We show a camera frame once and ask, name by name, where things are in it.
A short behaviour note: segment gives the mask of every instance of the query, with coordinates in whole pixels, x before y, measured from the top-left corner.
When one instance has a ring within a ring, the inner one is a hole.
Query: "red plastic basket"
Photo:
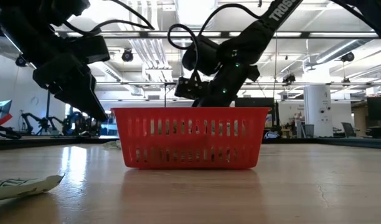
[[[255,167],[269,108],[113,108],[128,167]]]

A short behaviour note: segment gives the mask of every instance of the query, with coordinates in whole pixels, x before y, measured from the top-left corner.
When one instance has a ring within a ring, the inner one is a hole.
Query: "chair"
[[[357,133],[355,132],[352,124],[342,122],[342,127],[344,128],[344,133],[346,134],[346,138],[357,137]]]

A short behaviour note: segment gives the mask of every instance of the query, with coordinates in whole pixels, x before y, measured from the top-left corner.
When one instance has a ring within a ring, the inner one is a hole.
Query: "crumpled paper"
[[[121,150],[121,143],[120,140],[117,141],[110,141],[102,144],[102,147],[105,149],[119,149]]]
[[[40,179],[0,179],[0,200],[48,192],[60,184],[65,175]]]

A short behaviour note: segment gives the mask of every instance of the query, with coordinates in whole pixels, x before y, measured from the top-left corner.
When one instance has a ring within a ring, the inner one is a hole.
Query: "white pillar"
[[[329,85],[304,87],[306,124],[314,125],[316,137],[333,137],[331,92]]]

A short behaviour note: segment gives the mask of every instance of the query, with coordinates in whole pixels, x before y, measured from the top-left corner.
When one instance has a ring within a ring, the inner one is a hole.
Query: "wood grain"
[[[66,173],[0,223],[381,223],[381,150],[263,145],[253,170],[136,170],[96,145],[0,151],[0,178]]]

